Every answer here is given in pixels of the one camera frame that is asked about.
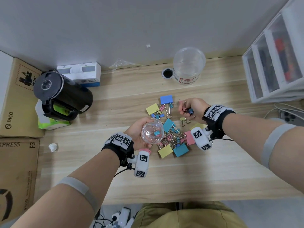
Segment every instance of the red and white label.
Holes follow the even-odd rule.
[[[199,78],[199,75],[194,78],[191,78],[191,79],[185,79],[185,78],[181,78],[181,77],[177,76],[177,74],[175,73],[175,71],[173,69],[173,77],[175,78],[175,80],[177,80],[181,84],[191,84]]]

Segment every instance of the clear plastic jar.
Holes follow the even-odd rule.
[[[206,57],[197,48],[183,48],[173,58],[173,77],[183,85],[193,84],[206,64]]]
[[[141,130],[141,138],[149,144],[157,144],[164,138],[163,124],[154,119],[154,122],[149,122],[143,126]]]

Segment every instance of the gray wall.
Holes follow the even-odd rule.
[[[0,50],[40,69],[247,48],[287,0],[0,0]]]

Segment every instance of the smartphone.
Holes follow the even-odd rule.
[[[304,112],[298,112],[298,111],[294,111],[292,109],[289,109],[288,111],[304,118]],[[283,119],[285,122],[295,125],[295,126],[304,126],[304,120],[302,120],[301,118],[299,118],[298,116],[290,114],[288,112],[285,111],[281,111],[279,110],[279,118]]]

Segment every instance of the gray arm band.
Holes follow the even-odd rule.
[[[283,124],[275,128],[272,133],[269,135],[267,140],[265,141],[264,148],[261,155],[261,162],[262,165],[268,169],[269,168],[269,161],[272,154],[272,150],[274,146],[276,145],[277,141],[280,139],[280,137],[287,132],[288,130],[296,127],[295,125],[291,124]]]
[[[94,210],[94,214],[96,214],[99,210],[99,206],[97,203],[96,198],[91,194],[89,191],[89,187],[82,183],[81,181],[73,178],[73,177],[64,177],[61,179],[61,181],[58,184],[66,184],[69,185],[70,187],[74,188],[77,190],[79,193],[81,193],[86,200],[89,202],[89,204],[92,206]]]

